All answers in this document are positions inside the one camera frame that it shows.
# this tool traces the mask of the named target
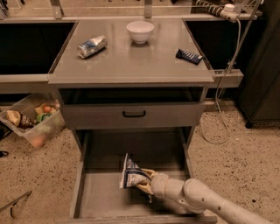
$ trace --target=white bowl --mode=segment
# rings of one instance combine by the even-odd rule
[[[126,26],[132,40],[137,44],[145,43],[154,30],[154,25],[145,21],[136,21]]]

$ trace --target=white cable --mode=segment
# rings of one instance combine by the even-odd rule
[[[216,105],[216,107],[218,109],[218,112],[220,114],[220,118],[222,120],[222,123],[223,123],[223,125],[226,128],[227,135],[226,135],[225,139],[222,139],[219,142],[214,142],[214,141],[209,140],[205,136],[205,132],[204,132],[204,130],[202,128],[202,124],[201,124],[201,121],[200,121],[200,127],[201,127],[201,132],[202,132],[203,138],[206,141],[208,141],[210,144],[224,144],[228,140],[228,138],[229,138],[229,130],[228,130],[228,126],[226,125],[226,122],[224,120],[224,117],[223,117],[223,115],[221,113],[221,107],[220,107],[220,104],[219,104],[219,98],[220,98],[221,92],[222,92],[222,88],[220,89],[221,83],[222,83],[223,79],[226,77],[226,75],[228,73],[230,73],[231,66],[235,63],[235,58],[236,58],[236,56],[237,56],[237,54],[239,52],[239,49],[240,49],[240,36],[241,36],[242,25],[241,25],[239,19],[236,19],[236,21],[238,23],[238,36],[237,36],[237,43],[236,43],[236,48],[235,48],[234,56],[231,59],[231,61],[229,62],[229,66],[224,70],[223,76],[220,78],[220,80],[218,82],[217,90],[216,90],[216,93],[215,93],[215,99],[214,99],[215,100],[215,105]]]

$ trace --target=drawer front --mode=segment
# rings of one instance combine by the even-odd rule
[[[65,106],[66,126],[76,130],[195,126],[203,103],[139,106]]]

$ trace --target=drawer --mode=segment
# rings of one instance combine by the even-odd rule
[[[152,198],[150,203],[149,197],[134,187],[119,188],[126,153],[132,155],[141,168],[164,172],[176,179],[189,179],[188,156],[180,130],[88,131],[82,141],[84,151],[70,217],[77,223],[78,220],[92,221],[90,223],[216,223],[214,217],[193,220],[190,212],[166,199]]]
[[[65,105],[66,126],[76,130],[195,126],[202,102],[146,105]]]

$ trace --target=plastic bin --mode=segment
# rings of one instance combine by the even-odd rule
[[[12,105],[9,110],[16,110],[22,114],[30,117],[32,120],[36,120],[35,108],[40,106],[42,103],[54,105],[55,100],[51,94],[30,94],[23,100]],[[32,129],[27,131],[18,129],[14,124],[9,122],[6,118],[6,111],[0,113],[0,120],[6,124],[11,130],[13,130],[18,136],[24,137],[33,147],[41,148],[44,143],[60,133],[65,127],[62,114],[59,110],[47,117],[43,122],[40,122]]]

